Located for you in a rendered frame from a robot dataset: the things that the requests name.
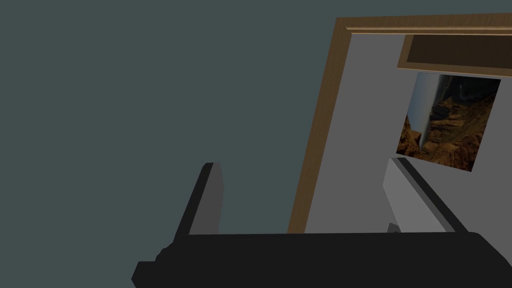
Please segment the brown landscape wall picture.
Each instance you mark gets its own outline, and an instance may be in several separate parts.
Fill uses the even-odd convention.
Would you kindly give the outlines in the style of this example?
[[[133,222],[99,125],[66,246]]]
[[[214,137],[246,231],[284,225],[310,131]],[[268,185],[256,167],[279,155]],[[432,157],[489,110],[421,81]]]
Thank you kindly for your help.
[[[501,80],[420,72],[396,152],[471,172]]]

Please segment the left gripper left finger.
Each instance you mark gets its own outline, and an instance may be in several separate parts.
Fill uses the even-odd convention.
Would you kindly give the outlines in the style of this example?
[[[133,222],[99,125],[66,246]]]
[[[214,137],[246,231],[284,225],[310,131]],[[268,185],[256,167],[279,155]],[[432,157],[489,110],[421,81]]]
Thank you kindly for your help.
[[[219,233],[224,191],[220,163],[205,163],[174,235],[175,242],[185,235]]]

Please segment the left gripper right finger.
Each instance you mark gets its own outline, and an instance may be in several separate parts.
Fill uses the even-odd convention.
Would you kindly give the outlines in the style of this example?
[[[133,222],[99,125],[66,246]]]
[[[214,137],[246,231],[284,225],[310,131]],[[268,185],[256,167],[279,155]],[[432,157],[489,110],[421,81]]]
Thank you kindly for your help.
[[[382,186],[401,232],[468,231],[407,158],[389,159]]]

